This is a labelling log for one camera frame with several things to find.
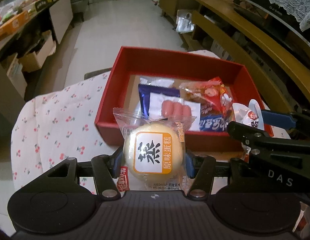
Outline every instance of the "wooden shelf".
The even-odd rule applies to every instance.
[[[263,51],[265,51],[290,76],[290,78],[296,83],[296,85],[310,102],[309,69],[307,69],[292,54],[290,54],[285,48],[283,48],[274,39],[264,33],[261,29],[236,13],[233,10],[233,4],[226,3],[223,0],[196,1],[212,10],[225,21],[233,25],[250,40],[252,40],[256,45],[258,45]],[[255,76],[254,82],[259,84],[257,86],[258,89],[261,90],[262,87],[260,85],[262,85],[262,82],[259,82],[258,79],[260,79],[260,77]]]
[[[195,50],[202,50],[204,49],[202,45],[199,43],[199,41],[193,40],[191,37],[191,33],[182,33],[181,36],[186,41],[189,51],[195,51]]]
[[[259,92],[265,98],[267,104],[272,110],[282,112],[290,112],[293,110],[276,84],[260,68],[257,62],[255,62],[255,60],[253,60],[250,55],[248,55],[247,52],[236,43],[236,41],[197,11],[193,12],[192,22],[197,24],[214,40],[217,40],[218,43],[231,55],[235,62],[246,66],[258,87]]]

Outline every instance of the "red box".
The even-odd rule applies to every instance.
[[[178,51],[122,47],[108,78],[95,119],[95,125],[108,145],[122,145],[123,136],[113,115],[114,107],[123,107],[130,75],[169,77],[191,81],[207,81],[219,76],[229,86],[234,101],[248,106],[256,99],[264,109],[262,99],[245,66],[191,53]],[[271,127],[265,130],[273,136]],[[192,151],[241,151],[241,143],[227,132],[187,131],[186,147]]]

